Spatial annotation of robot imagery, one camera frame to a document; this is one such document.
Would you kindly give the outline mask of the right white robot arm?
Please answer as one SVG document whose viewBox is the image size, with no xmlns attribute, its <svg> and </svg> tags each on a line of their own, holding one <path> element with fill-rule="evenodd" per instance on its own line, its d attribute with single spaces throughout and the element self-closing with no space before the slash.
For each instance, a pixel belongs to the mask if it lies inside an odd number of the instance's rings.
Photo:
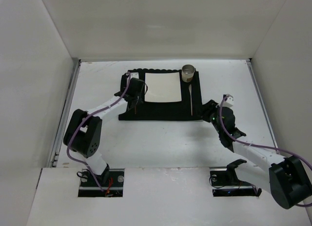
<svg viewBox="0 0 312 226">
<path fill-rule="evenodd" d="M 233 97 L 227 94 L 221 103 L 210 100 L 197 111 L 202 120 L 213 125 L 221 144 L 243 157 L 227 165 L 231 181 L 248 182 L 267 191 L 284 209 L 303 207 L 301 202 L 312 195 L 312 183 L 303 165 L 311 164 L 293 152 L 285 157 L 277 154 L 275 147 L 249 142 L 235 125 L 230 108 L 233 103 Z"/>
</svg>

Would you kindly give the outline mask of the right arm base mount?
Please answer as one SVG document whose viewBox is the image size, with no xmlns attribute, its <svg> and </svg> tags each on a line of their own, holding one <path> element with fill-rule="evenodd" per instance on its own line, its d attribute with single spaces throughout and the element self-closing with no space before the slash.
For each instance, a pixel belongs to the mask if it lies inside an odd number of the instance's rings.
<svg viewBox="0 0 312 226">
<path fill-rule="evenodd" d="M 239 180 L 236 169 L 246 160 L 238 159 L 229 163 L 226 167 L 214 167 L 210 169 L 209 184 L 214 197 L 259 197 L 261 188 L 251 183 Z"/>
</svg>

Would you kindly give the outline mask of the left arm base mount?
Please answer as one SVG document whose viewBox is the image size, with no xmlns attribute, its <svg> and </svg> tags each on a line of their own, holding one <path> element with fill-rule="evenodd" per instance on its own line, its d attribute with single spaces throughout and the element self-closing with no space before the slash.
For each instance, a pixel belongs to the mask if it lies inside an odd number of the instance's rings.
<svg viewBox="0 0 312 226">
<path fill-rule="evenodd" d="M 101 185 L 103 189 L 101 191 L 89 170 L 78 171 L 77 176 L 80 178 L 78 197 L 123 197 L 124 174 L 125 169 L 111 169 L 107 181 Z"/>
</svg>

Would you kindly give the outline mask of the left aluminium rail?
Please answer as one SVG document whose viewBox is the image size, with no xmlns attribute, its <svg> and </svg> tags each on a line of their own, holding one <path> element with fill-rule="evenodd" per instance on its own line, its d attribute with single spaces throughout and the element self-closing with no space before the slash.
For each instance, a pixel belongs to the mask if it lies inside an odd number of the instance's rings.
<svg viewBox="0 0 312 226">
<path fill-rule="evenodd" d="M 65 127 L 68 120 L 70 107 L 72 104 L 75 87 L 78 80 L 78 74 L 81 66 L 81 60 L 79 58 L 72 58 L 73 60 L 73 69 L 71 73 L 71 77 L 68 83 L 66 97 L 63 103 L 62 113 L 60 117 L 60 121 L 58 124 L 57 132 L 52 143 L 51 151 L 49 154 L 49 158 L 47 160 L 47 167 L 56 167 L 55 162 L 56 158 L 59 156 L 59 151 L 61 149 L 61 144 L 63 141 L 63 135 L 65 133 Z"/>
</svg>

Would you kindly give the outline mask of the right aluminium rail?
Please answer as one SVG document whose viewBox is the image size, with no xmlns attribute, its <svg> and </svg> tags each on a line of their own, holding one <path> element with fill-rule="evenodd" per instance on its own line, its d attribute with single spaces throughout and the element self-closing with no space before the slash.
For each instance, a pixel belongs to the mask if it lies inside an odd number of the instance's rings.
<svg viewBox="0 0 312 226">
<path fill-rule="evenodd" d="M 261 92 L 260 92 L 260 88 L 259 88 L 259 85 L 257 83 L 256 77 L 255 77 L 255 73 L 254 73 L 254 70 L 253 70 L 252 59 L 246 59 L 246 63 L 247 63 L 247 66 L 248 66 L 248 69 L 249 69 L 249 72 L 250 72 L 250 75 L 251 75 L 251 78 L 252 78 L 252 81 L 253 81 L 253 84 L 254 84 L 257 96 L 258 96 L 258 99 L 260 101 L 260 105 L 261 105 L 263 114 L 265 116 L 266 124 L 267 124 L 267 127 L 269 129 L 270 136 L 271 136 L 271 139 L 273 141 L 273 145 L 274 145 L 275 148 L 277 148 L 277 142 L 276 142 L 276 139 L 275 139 L 273 128 L 271 126 L 271 122 L 270 122 L 270 119 L 269 119 L 269 116 L 268 116 L 268 113 L 267 113 L 267 110 L 266 110 L 266 107 L 265 107 L 265 104 L 264 104 L 264 101 L 263 101 L 263 98 L 262 98 L 262 95 L 261 95 Z"/>
</svg>

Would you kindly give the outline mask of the aluminium rail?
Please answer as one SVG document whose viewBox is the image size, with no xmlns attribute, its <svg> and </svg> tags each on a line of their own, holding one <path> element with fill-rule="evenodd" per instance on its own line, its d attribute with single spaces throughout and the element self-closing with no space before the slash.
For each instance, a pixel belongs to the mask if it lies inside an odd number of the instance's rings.
<svg viewBox="0 0 312 226">
<path fill-rule="evenodd" d="M 59 156 L 59 151 L 61 149 L 61 144 L 63 141 L 63 135 L 65 133 L 65 127 L 68 120 L 70 107 L 72 104 L 75 87 L 78 80 L 78 74 L 81 66 L 81 60 L 79 58 L 72 58 L 73 60 L 73 69 L 71 73 L 71 77 L 68 83 L 66 97 L 63 103 L 62 113 L 60 117 L 60 121 L 58 124 L 57 132 L 52 143 L 51 151 L 49 154 L 49 158 L 47 160 L 47 167 L 56 167 L 55 162 L 56 158 Z"/>
<path fill-rule="evenodd" d="M 248 69 L 249 69 L 249 72 L 250 72 L 250 75 L 251 75 L 251 78 L 252 78 L 252 81 L 253 81 L 253 84 L 254 84 L 257 96 L 258 96 L 258 99 L 260 101 L 260 105 L 261 105 L 263 114 L 265 116 L 266 124 L 267 124 L 267 127 L 269 129 L 270 136 L 271 136 L 271 139 L 273 141 L 273 145 L 274 145 L 275 148 L 277 148 L 277 142 L 276 142 L 276 139 L 275 139 L 273 128 L 271 126 L 271 122 L 270 122 L 270 119 L 269 119 L 269 116 L 268 116 L 268 113 L 267 113 L 267 110 L 266 110 L 266 107 L 265 107 L 265 104 L 264 104 L 264 101 L 263 101 L 263 98 L 262 98 L 262 95 L 261 95 L 261 92 L 260 92 L 260 88 L 259 88 L 259 85 L 257 83 L 256 77 L 255 77 L 255 73 L 254 73 L 254 70 L 253 70 L 252 59 L 246 59 L 246 63 L 247 63 L 247 66 L 248 66 Z"/>
</svg>

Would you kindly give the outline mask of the white square plate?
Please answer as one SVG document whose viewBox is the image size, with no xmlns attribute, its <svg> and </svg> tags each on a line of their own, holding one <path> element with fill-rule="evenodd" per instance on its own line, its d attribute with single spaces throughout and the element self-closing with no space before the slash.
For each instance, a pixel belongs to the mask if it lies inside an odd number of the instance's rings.
<svg viewBox="0 0 312 226">
<path fill-rule="evenodd" d="M 147 92 L 144 100 L 149 103 L 175 103 L 182 101 L 179 72 L 146 73 Z"/>
</svg>

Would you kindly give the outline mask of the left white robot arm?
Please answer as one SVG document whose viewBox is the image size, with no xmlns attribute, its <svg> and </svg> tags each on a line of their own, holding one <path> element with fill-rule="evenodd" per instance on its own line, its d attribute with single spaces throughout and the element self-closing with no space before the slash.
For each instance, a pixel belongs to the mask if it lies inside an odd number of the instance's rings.
<svg viewBox="0 0 312 226">
<path fill-rule="evenodd" d="M 145 87 L 143 80 L 127 75 L 126 86 L 110 100 L 92 109 L 77 109 L 71 116 L 63 138 L 67 156 L 85 165 L 98 182 L 109 172 L 109 165 L 98 151 L 102 126 L 142 104 Z"/>
</svg>

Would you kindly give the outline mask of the metal cup with cork band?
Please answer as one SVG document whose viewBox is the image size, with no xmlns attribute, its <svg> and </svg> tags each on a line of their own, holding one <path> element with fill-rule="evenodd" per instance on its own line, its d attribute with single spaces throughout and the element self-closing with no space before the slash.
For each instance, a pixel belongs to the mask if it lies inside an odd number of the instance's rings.
<svg viewBox="0 0 312 226">
<path fill-rule="evenodd" d="M 190 82 L 193 79 L 195 72 L 196 68 L 193 65 L 184 65 L 181 69 L 181 79 L 184 82 Z"/>
</svg>

